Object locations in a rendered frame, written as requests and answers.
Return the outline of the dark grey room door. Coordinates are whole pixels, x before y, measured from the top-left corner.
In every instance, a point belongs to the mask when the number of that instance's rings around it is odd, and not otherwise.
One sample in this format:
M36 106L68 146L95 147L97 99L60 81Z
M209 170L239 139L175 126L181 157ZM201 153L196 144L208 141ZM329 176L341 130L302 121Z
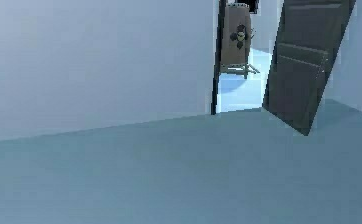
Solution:
M284 0L263 108L310 133L356 0Z

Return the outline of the black door frame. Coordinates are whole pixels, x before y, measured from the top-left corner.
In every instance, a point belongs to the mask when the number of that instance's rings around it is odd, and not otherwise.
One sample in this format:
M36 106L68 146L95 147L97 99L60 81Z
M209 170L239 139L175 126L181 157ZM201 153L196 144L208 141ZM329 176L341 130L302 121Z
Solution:
M217 113L218 84L219 84L219 75L221 68L221 52L222 52L225 6L226 6L226 0L218 0L216 51L215 51L214 76L213 76L213 86L212 86L212 101L210 109L211 115L216 115Z

